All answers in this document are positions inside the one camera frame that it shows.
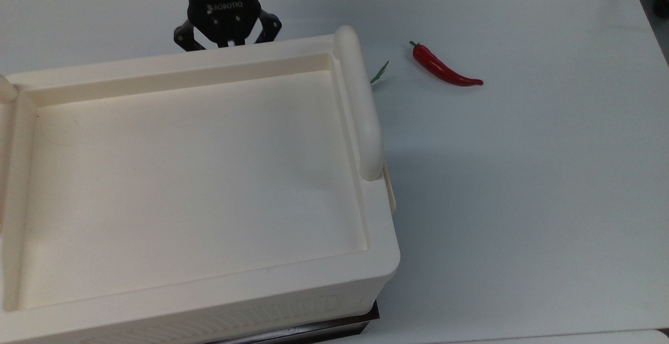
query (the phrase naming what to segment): white table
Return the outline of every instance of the white table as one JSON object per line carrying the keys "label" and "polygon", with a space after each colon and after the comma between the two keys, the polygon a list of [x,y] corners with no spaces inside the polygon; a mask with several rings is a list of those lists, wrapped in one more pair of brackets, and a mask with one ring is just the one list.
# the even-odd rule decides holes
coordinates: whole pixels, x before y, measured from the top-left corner
{"label": "white table", "polygon": [[[349,24],[370,74],[390,60],[403,258],[355,342],[669,327],[669,68],[638,0],[260,1],[278,39]],[[178,53],[186,7],[0,0],[0,73]],[[486,84],[440,82],[408,41]]]}

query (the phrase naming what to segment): white container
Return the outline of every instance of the white container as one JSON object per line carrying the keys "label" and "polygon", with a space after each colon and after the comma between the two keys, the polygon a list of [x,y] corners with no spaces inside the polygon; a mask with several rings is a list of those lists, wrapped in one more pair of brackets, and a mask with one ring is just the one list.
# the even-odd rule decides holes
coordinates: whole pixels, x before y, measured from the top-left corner
{"label": "white container", "polygon": [[7,79],[2,344],[187,344],[359,315],[397,268],[351,27]]}

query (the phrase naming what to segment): red chili pepper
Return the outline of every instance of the red chili pepper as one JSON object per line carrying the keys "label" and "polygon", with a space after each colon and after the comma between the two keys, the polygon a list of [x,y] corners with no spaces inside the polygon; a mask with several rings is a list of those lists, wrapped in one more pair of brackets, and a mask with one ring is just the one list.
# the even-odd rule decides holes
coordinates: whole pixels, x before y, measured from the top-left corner
{"label": "red chili pepper", "polygon": [[458,73],[451,70],[451,68],[446,67],[444,62],[440,61],[430,49],[422,44],[416,44],[414,42],[409,43],[413,44],[413,58],[418,61],[420,65],[425,67],[426,70],[432,73],[432,75],[439,77],[447,83],[459,85],[461,87],[483,85],[482,80],[470,79],[469,77],[458,75]]}

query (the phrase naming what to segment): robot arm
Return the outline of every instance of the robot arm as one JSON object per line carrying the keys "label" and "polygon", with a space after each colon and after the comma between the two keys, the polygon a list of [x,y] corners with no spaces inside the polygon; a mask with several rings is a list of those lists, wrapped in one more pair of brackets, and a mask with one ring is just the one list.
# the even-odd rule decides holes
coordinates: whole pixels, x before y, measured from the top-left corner
{"label": "robot arm", "polygon": [[262,25],[256,43],[274,41],[281,29],[278,17],[263,11],[258,0],[188,1],[188,19],[174,31],[174,41],[186,51],[204,49],[194,39],[194,27],[218,47],[226,47],[230,41],[244,44],[256,20]]}

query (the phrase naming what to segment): tray side wall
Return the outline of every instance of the tray side wall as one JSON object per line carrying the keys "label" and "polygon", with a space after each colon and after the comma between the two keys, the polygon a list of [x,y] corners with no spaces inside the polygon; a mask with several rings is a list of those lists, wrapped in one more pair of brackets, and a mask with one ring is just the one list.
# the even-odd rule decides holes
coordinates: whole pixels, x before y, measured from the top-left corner
{"label": "tray side wall", "polygon": [[248,303],[63,332],[30,344],[204,344],[369,311],[387,280],[363,280]]}
{"label": "tray side wall", "polygon": [[184,70],[160,75],[143,75],[76,85],[38,89],[24,87],[23,92],[32,98],[38,107],[42,107],[88,101],[91,99],[129,96],[131,94],[142,94],[152,91],[182,89],[329,70],[331,58],[332,55],[328,54],[306,55],[283,60],[225,65],[223,67]]}
{"label": "tray side wall", "polygon": [[10,141],[5,204],[2,210],[3,309],[6,311],[15,310],[18,305],[36,111],[37,106],[31,99],[19,96],[14,134]]}

